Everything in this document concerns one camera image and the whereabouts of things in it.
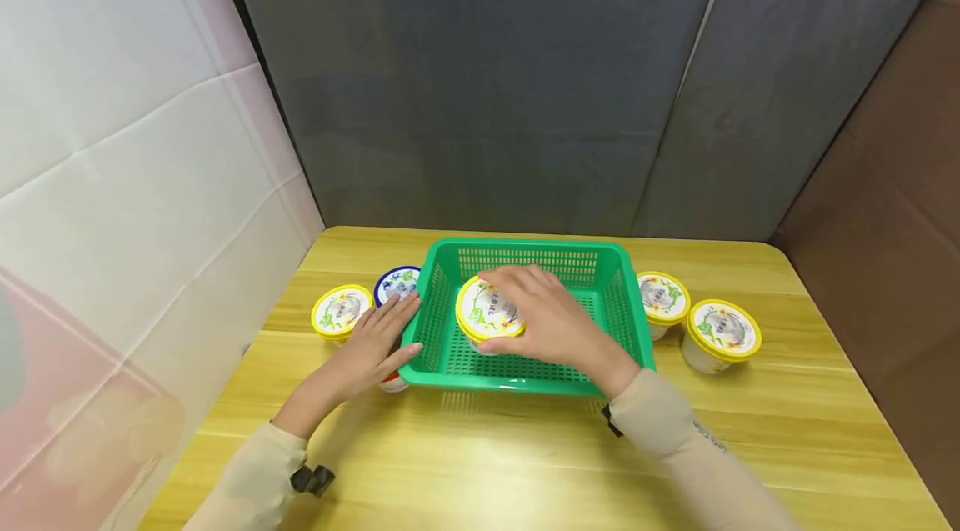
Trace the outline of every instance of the blue lid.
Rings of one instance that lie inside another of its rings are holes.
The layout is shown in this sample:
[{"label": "blue lid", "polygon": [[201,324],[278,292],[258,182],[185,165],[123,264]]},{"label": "blue lid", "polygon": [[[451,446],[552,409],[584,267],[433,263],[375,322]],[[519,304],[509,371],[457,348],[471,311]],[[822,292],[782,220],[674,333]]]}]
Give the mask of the blue lid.
[{"label": "blue lid", "polygon": [[418,266],[398,266],[385,272],[373,286],[373,302],[382,306],[394,293],[400,293],[400,299],[404,299],[417,289],[418,279]]}]

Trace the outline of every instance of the tiled wall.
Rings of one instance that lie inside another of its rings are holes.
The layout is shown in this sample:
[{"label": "tiled wall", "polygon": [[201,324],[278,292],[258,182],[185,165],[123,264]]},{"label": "tiled wall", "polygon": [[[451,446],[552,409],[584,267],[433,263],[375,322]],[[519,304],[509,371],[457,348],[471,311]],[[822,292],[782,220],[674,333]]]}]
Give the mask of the tiled wall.
[{"label": "tiled wall", "polygon": [[323,222],[232,1],[4,11],[0,520],[133,528]]}]

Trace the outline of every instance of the hand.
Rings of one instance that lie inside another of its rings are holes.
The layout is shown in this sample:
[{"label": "hand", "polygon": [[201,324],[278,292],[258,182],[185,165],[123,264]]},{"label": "hand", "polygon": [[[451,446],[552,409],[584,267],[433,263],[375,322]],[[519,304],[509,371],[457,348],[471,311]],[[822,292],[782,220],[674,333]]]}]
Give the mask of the hand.
[{"label": "hand", "polygon": [[610,399],[623,393],[640,367],[570,295],[554,273],[538,266],[503,266],[480,273],[517,305],[527,327],[519,337],[480,343],[481,352],[519,354],[578,369]]},{"label": "hand", "polygon": [[403,301],[395,293],[380,308],[367,310],[347,342],[291,393],[273,418],[273,426],[310,438],[322,420],[343,401],[377,385],[409,362],[423,348],[423,343],[410,343],[394,353],[390,350],[419,304],[417,292],[410,293]]}]

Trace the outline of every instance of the yellow lid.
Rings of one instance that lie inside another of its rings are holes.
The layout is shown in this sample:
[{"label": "yellow lid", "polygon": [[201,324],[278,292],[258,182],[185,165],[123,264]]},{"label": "yellow lid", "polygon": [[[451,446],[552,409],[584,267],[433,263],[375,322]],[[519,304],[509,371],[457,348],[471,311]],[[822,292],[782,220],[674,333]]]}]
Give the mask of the yellow lid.
[{"label": "yellow lid", "polygon": [[470,278],[460,288],[456,315],[463,334],[478,343],[491,337],[517,337],[527,327],[517,305],[480,277]]},{"label": "yellow lid", "polygon": [[640,298],[647,321],[669,327],[683,321],[690,311],[690,293],[675,277],[659,271],[644,271],[637,275]]},{"label": "yellow lid", "polygon": [[715,358],[743,362],[763,343],[760,325],[746,310],[722,299],[704,299],[690,308],[687,334]]},{"label": "yellow lid", "polygon": [[313,306],[310,322],[324,339],[344,340],[353,331],[360,316],[373,305],[366,287],[341,285],[323,294]]}]

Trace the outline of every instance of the green plastic basket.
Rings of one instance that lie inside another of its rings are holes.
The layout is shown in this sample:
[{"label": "green plastic basket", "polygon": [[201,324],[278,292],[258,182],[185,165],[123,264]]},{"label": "green plastic basket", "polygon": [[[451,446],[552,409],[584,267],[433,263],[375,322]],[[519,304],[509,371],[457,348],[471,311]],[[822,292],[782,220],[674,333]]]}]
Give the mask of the green plastic basket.
[{"label": "green plastic basket", "polygon": [[655,368],[637,275],[624,248],[601,241],[449,238],[430,247],[422,266],[421,309],[404,331],[402,345],[422,342],[423,350],[400,368],[400,377],[411,385],[451,389],[601,396],[573,368],[470,348],[454,314],[457,293],[474,274],[505,264],[537,264],[556,274],[633,360]]}]

